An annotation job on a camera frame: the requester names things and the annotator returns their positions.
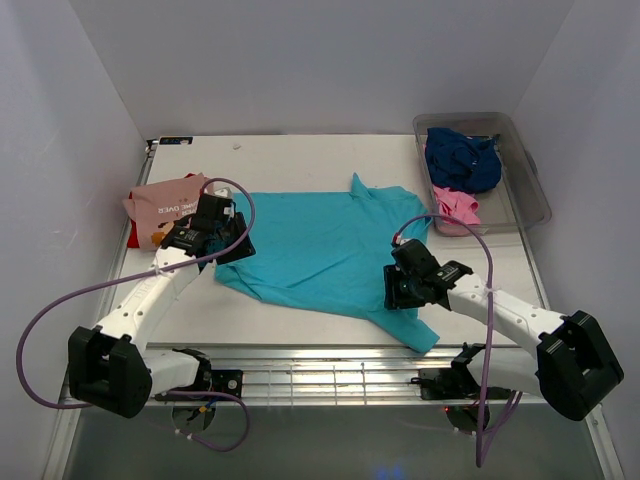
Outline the teal t-shirt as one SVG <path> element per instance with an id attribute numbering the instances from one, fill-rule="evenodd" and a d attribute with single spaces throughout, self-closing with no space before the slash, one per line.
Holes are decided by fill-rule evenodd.
<path id="1" fill-rule="evenodd" d="M 384 306 L 392 237 L 402 230 L 427 239 L 418 196 L 354 176 L 348 192 L 254 192 L 236 207 L 257 214 L 249 234 L 256 253 L 216 267 L 218 283 L 263 303 L 368 320 L 421 354 L 437 343 L 416 309 Z"/>

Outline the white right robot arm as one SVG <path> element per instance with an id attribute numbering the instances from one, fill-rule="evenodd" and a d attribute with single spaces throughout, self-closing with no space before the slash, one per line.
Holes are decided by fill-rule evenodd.
<path id="1" fill-rule="evenodd" d="M 512 340 L 516 353 L 466 344 L 449 367 L 424 380 L 434 397 L 471 397 L 498 388 L 544 399 L 561 416 L 584 419 L 624 379 L 597 319 L 534 306 L 490 289 L 457 261 L 439 263 L 416 239 L 395 242 L 384 268 L 385 305 L 391 310 L 439 305 Z"/>

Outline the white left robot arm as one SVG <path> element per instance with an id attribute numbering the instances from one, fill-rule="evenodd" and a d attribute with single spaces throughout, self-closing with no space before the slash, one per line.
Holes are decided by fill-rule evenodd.
<path id="1" fill-rule="evenodd" d="M 211 366 L 196 350 L 147 353 L 147 344 L 180 293 L 213 263 L 254 255 L 244 215 L 223 188 L 200 196 L 195 212 L 163 237 L 149 275 L 91 328 L 79 327 L 68 340 L 71 396 L 125 418 L 147 400 L 172 390 L 211 387 Z"/>

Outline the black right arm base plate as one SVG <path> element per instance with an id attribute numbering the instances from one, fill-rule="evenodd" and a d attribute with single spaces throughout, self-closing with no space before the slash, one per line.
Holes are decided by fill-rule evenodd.
<path id="1" fill-rule="evenodd" d="M 469 373 L 453 368 L 420 369 L 410 384 L 419 388 L 422 400 L 478 400 L 480 385 Z"/>

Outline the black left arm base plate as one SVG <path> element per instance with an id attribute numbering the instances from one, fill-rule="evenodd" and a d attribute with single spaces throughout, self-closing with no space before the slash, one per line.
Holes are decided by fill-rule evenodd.
<path id="1" fill-rule="evenodd" d="M 213 369 L 200 372 L 196 376 L 195 383 L 188 387 L 176 387 L 179 392 L 187 392 L 187 395 L 175 393 L 158 393 L 153 396 L 156 401 L 209 401 L 212 397 L 197 395 L 196 391 L 222 392 L 240 398 L 242 396 L 244 372 L 239 369 Z"/>

